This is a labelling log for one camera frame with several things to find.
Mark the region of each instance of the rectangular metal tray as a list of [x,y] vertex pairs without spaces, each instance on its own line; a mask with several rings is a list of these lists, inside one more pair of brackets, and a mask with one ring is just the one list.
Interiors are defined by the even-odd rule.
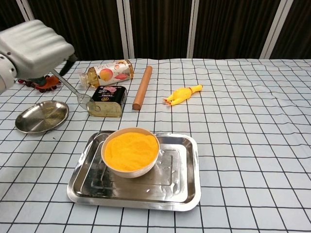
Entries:
[[67,187],[73,202],[171,211],[187,211],[198,204],[201,186],[193,138],[155,134],[161,149],[155,166],[141,177],[127,179],[102,161],[102,144],[111,133],[99,132],[89,139]]

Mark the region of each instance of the stainless steel plate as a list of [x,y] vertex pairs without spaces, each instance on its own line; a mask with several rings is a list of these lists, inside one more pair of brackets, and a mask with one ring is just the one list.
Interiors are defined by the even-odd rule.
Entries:
[[145,175],[127,179],[112,173],[101,147],[112,132],[94,134],[67,187],[73,202],[93,205],[187,211],[201,198],[197,144],[181,134],[156,134],[162,154]]
[[24,133],[42,133],[60,125],[67,119],[68,105],[49,100],[37,103],[16,118],[15,126]]

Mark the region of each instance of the plastic bottle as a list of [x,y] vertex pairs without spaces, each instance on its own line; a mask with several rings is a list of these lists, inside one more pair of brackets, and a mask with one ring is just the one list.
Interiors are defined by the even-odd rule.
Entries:
[[132,79],[133,75],[134,70],[131,62],[129,60],[120,60],[91,67],[87,73],[80,74],[79,78],[84,86],[98,87]]

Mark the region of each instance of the metal spoon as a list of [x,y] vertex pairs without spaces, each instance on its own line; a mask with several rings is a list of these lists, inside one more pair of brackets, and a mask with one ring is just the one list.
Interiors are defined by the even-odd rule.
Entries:
[[79,105],[87,110],[88,112],[90,111],[96,111],[99,112],[100,108],[97,106],[94,102],[94,100],[87,94],[81,94],[78,92],[66,79],[64,79],[59,73],[53,69],[52,74],[55,75],[66,87],[69,88],[70,91],[72,91],[78,98],[78,103]]

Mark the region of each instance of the dark curtain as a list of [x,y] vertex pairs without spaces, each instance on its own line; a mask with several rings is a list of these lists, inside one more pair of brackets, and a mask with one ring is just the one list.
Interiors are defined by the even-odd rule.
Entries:
[[191,2],[130,0],[135,57],[186,57]]
[[259,58],[280,0],[201,0],[194,58]]
[[28,0],[34,17],[71,43],[78,59],[123,58],[115,0]]
[[24,22],[23,15],[15,0],[0,1],[0,31]]
[[293,2],[270,58],[311,58],[310,0]]

